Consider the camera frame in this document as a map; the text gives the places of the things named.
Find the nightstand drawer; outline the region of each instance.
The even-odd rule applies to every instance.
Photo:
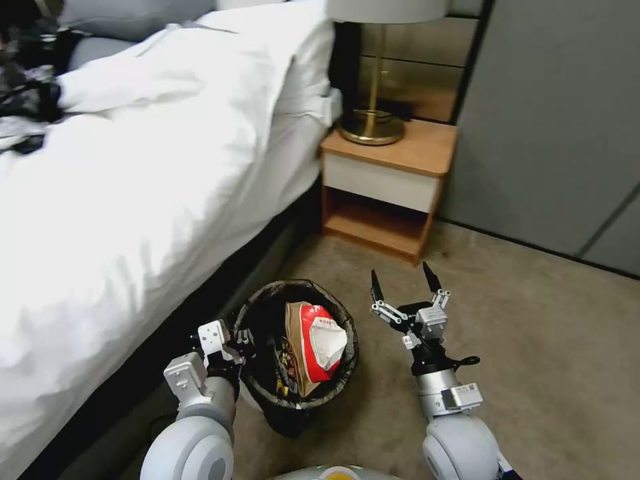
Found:
[[[324,163],[324,182],[327,187],[427,213],[438,189],[437,178],[381,167],[333,153],[324,154]]]

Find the wooden nightstand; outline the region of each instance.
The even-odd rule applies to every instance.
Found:
[[[369,147],[336,130],[321,145],[323,232],[416,264],[449,172],[457,128],[414,120],[392,145]]]

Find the trash can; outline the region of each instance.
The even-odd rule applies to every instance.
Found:
[[[276,392],[278,367],[268,342],[285,334],[285,306],[306,301],[321,305],[347,333],[347,345],[330,380],[320,383],[307,397],[282,398]],[[336,398],[349,382],[359,358],[358,337],[353,318],[329,292],[311,280],[286,280],[270,283],[249,298],[240,308],[232,330],[249,329],[256,355],[248,359],[240,379],[262,409],[269,426],[281,435],[296,438],[308,425],[314,410]]]

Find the table lamp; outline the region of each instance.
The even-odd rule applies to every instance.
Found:
[[[419,23],[442,18],[449,10],[449,0],[329,0],[327,8],[330,18],[336,21],[380,24],[369,108],[346,112],[340,133],[347,140],[362,145],[397,142],[404,136],[404,123],[395,115],[377,110],[386,24]]]

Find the bed frame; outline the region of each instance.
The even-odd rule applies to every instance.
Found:
[[[343,93],[343,108],[350,109],[357,102],[360,26],[336,23],[335,33],[329,78],[332,86]],[[94,443],[98,439],[105,443],[104,437],[118,430],[114,425],[124,422],[130,412],[162,384],[162,372],[168,360],[191,350],[190,335],[199,325],[230,314],[254,291],[276,278],[295,246],[310,232],[319,230],[320,211],[318,180],[294,204],[274,217],[258,236],[228,258],[95,390],[20,480],[114,478],[119,467],[116,464],[130,457],[122,454],[123,446],[116,443],[118,440],[112,441],[112,446],[117,448],[106,449],[118,451],[115,458],[104,458],[105,449],[91,455]],[[130,445],[127,450],[131,454],[140,447],[140,444]],[[104,468],[105,462],[110,468]]]

